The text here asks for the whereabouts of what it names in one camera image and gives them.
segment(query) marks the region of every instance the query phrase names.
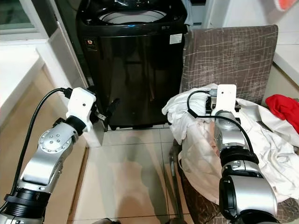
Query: chair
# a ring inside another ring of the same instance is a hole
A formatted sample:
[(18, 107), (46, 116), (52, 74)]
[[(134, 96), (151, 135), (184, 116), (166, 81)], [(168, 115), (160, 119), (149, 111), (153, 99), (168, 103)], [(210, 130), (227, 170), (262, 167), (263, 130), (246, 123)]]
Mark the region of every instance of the chair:
[[(236, 84), (237, 97), (260, 104), (272, 66), (278, 36), (276, 25), (261, 27), (199, 29), (186, 35), (181, 92), (210, 83)], [(178, 147), (170, 155), (171, 167)], [(227, 220), (218, 205), (205, 199), (180, 172), (183, 191), (195, 224), (222, 224)], [(180, 207), (178, 191), (177, 207)], [(293, 199), (278, 204), (282, 223), (299, 217), (299, 206)]]

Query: red cloth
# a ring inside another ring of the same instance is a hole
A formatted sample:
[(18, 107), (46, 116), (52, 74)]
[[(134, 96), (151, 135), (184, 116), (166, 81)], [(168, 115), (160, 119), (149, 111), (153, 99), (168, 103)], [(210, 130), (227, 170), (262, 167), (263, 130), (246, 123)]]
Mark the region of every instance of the red cloth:
[(286, 119), (299, 133), (299, 103), (296, 100), (275, 94), (266, 98), (266, 104), (276, 117)]

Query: black washing machine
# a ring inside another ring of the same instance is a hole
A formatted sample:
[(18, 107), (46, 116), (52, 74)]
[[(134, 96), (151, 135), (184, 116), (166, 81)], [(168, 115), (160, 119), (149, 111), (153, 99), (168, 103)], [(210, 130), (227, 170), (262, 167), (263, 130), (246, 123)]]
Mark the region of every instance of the black washing machine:
[(183, 68), (181, 0), (83, 0), (77, 33), (109, 125), (147, 127), (167, 122), (161, 113), (178, 94)]

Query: washing machine label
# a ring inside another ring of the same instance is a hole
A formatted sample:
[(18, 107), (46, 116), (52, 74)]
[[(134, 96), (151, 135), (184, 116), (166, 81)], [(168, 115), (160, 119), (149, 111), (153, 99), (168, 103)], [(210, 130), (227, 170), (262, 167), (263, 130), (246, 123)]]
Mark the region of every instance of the washing machine label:
[(181, 43), (183, 34), (170, 35), (169, 44)]

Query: tile floor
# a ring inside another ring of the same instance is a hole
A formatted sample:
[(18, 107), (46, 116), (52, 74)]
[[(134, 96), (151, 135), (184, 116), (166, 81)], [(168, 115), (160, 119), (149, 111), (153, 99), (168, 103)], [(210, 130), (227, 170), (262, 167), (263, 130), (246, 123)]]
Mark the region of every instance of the tile floor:
[[(103, 146), (89, 150), (77, 210), (68, 223), (108, 217), (122, 224), (165, 224), (175, 217), (172, 143), (169, 128), (105, 133)], [(180, 191), (185, 220), (193, 224), (181, 186)]]

